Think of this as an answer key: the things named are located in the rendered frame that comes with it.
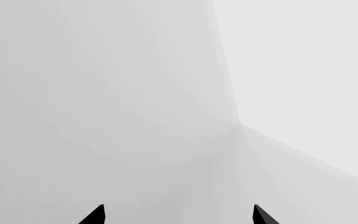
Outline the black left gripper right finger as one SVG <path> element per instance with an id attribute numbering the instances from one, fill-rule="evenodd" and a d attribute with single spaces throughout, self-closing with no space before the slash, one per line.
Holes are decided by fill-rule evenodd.
<path id="1" fill-rule="evenodd" d="M 279 224 L 279 222 L 258 205 L 254 205 L 252 220 L 254 224 Z"/>

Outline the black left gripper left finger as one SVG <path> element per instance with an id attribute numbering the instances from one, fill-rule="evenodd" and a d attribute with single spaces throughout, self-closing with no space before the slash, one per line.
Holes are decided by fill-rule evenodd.
<path id="1" fill-rule="evenodd" d="M 86 216 L 79 224 L 104 224 L 106 220 L 106 214 L 104 205 L 99 205 L 88 216 Z"/>

